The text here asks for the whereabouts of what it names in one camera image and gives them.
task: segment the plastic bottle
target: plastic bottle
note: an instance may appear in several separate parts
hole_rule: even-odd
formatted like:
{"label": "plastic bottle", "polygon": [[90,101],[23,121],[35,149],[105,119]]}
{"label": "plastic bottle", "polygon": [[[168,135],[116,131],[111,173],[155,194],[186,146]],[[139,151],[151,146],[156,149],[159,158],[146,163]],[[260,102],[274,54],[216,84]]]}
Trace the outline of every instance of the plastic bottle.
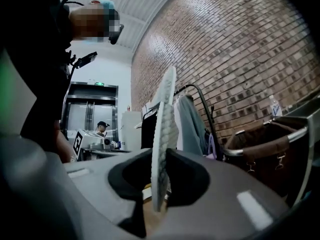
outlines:
{"label": "plastic bottle", "polygon": [[272,111],[273,117],[282,117],[282,110],[279,102],[275,99],[273,95],[269,96],[270,99],[270,108]]}

